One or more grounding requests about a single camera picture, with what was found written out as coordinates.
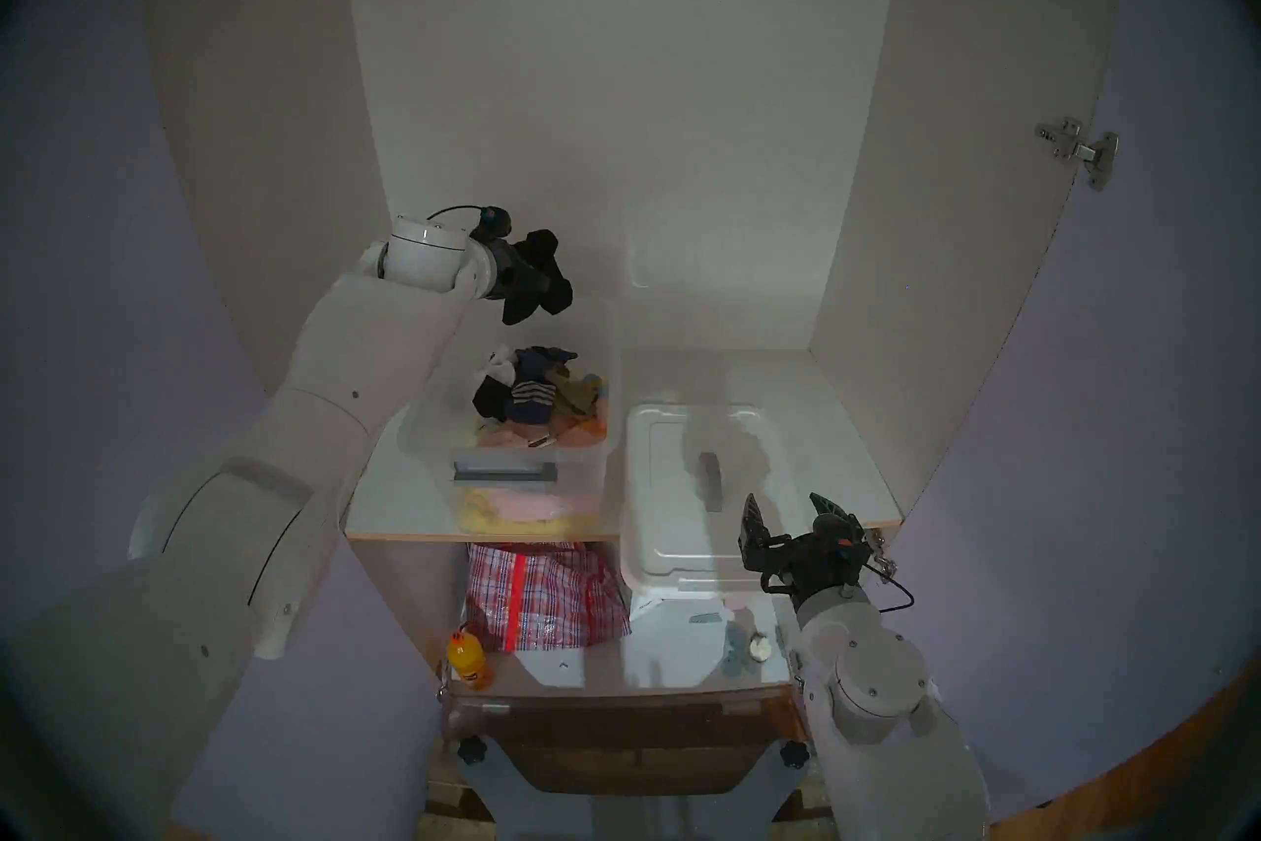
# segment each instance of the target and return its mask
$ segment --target red plaid bag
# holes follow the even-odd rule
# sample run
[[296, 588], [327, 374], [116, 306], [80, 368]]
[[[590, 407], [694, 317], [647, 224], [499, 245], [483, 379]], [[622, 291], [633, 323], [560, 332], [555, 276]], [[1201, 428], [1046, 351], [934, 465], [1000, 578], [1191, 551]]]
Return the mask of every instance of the red plaid bag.
[[470, 543], [464, 603], [487, 651], [586, 648], [630, 633], [617, 579], [581, 542]]

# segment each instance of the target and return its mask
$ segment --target red stripe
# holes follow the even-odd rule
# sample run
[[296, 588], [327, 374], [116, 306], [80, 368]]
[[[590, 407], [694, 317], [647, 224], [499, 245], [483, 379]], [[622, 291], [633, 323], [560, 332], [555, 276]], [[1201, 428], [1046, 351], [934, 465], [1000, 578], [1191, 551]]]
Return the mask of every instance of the red stripe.
[[588, 580], [586, 586], [583, 588], [583, 609], [586, 610], [586, 633], [583, 634], [584, 644], [589, 644], [596, 639], [595, 613], [591, 610], [591, 590], [594, 588], [595, 588], [595, 580]]
[[526, 555], [512, 557], [512, 595], [508, 598], [508, 633], [503, 638], [504, 651], [517, 649], [517, 632], [521, 630], [521, 598], [526, 590]]

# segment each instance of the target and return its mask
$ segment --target mounting screw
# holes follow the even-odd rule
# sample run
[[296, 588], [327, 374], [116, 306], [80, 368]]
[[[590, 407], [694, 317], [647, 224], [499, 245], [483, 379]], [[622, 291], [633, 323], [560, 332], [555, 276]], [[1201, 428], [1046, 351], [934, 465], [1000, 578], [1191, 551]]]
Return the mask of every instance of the mounting screw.
[[482, 741], [480, 736], [462, 739], [459, 749], [455, 750], [455, 755], [464, 762], [464, 765], [472, 767], [485, 759], [485, 743]]
[[805, 743], [798, 743], [797, 740], [791, 739], [784, 743], [783, 749], [779, 750], [779, 759], [784, 762], [786, 767], [801, 769], [810, 763], [810, 749]]

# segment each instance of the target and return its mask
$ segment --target small white object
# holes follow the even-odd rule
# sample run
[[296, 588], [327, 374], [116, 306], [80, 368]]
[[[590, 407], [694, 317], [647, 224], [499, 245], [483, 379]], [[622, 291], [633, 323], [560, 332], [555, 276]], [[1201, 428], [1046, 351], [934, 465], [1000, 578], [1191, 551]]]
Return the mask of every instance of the small white object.
[[517, 357], [507, 345], [501, 345], [493, 353], [491, 358], [487, 359], [485, 366], [474, 374], [474, 380], [478, 385], [485, 377], [492, 380], [498, 380], [504, 386], [512, 386], [517, 382]]
[[770, 638], [765, 634], [755, 633], [752, 638], [749, 638], [749, 657], [759, 664], [770, 661], [770, 654], [773, 652], [774, 646], [770, 643]]

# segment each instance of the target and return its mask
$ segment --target white plastic lid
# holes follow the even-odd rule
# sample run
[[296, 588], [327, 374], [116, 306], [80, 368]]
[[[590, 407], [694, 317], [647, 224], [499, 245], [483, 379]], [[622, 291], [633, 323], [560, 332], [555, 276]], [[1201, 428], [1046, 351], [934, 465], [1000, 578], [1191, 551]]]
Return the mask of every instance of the white plastic lid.
[[[720, 493], [710, 469], [718, 459]], [[740, 560], [749, 493], [773, 536], [810, 530], [779, 434], [752, 406], [646, 403], [627, 419], [627, 507], [622, 574], [646, 596], [699, 599], [760, 591]], [[716, 508], [719, 511], [707, 511]]]

